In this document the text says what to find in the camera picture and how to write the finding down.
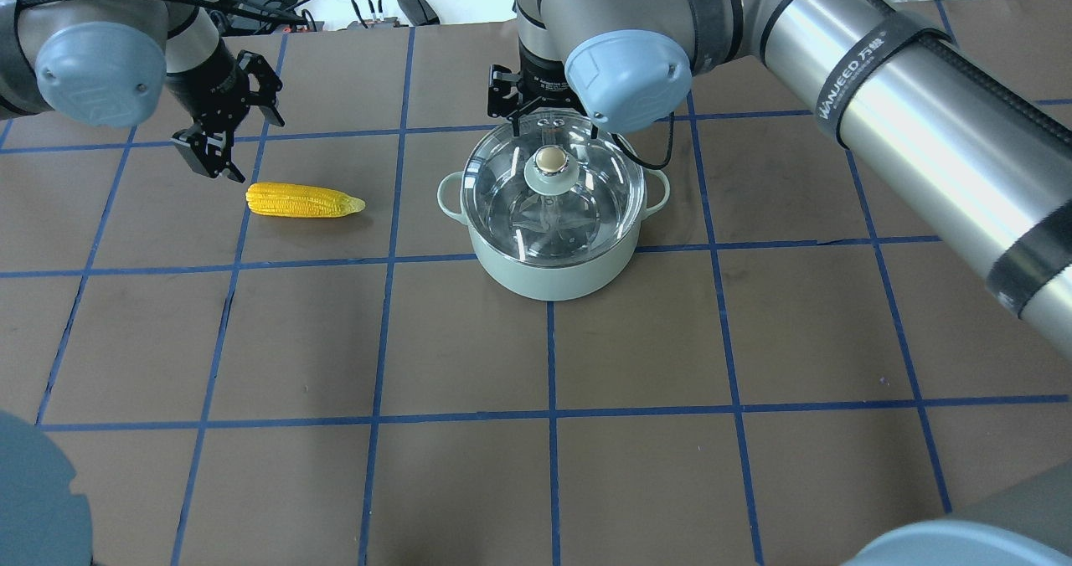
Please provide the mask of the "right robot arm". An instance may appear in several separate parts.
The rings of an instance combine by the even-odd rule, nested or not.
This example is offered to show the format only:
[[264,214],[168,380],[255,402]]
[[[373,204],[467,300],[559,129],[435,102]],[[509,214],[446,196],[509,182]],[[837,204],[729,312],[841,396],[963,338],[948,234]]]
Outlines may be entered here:
[[884,0],[513,0],[521,69],[495,69],[491,116],[566,107],[643,130],[693,77],[755,56],[827,137],[867,162],[1069,356],[1069,130],[952,39]]

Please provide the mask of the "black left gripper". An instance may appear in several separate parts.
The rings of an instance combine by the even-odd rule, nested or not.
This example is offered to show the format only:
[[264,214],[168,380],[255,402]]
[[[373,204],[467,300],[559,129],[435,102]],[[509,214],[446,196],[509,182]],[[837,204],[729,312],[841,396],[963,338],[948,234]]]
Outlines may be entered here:
[[209,179],[223,176],[245,183],[245,174],[230,158],[236,131],[251,108],[260,109],[273,126],[285,126],[279,111],[281,77],[264,55],[241,50],[234,55],[223,42],[198,66],[169,71],[166,88],[179,101],[192,124],[175,132],[176,147],[192,172]]

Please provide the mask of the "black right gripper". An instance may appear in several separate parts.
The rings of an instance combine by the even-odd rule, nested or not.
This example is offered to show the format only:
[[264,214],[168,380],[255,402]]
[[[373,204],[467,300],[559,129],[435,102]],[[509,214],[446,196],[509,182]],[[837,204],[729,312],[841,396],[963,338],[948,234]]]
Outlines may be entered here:
[[[519,44],[519,69],[513,71],[492,64],[487,77],[487,115],[505,120],[512,126],[513,137],[520,135],[521,120],[539,109],[566,109],[585,116],[574,89],[565,76],[562,62],[545,59]],[[590,139],[600,138],[605,117],[590,115]]]

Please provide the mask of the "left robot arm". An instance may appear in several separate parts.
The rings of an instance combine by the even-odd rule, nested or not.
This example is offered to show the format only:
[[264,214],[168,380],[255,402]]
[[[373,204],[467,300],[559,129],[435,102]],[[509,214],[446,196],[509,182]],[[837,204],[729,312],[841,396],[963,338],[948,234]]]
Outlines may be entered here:
[[[192,172],[243,182],[235,132],[256,108],[272,125],[282,80],[265,56],[230,53],[211,13],[283,23],[242,0],[3,0],[3,119],[59,111],[92,126],[137,126],[169,90],[191,117],[173,145]],[[89,501],[68,456],[3,412],[4,565],[92,565]]]

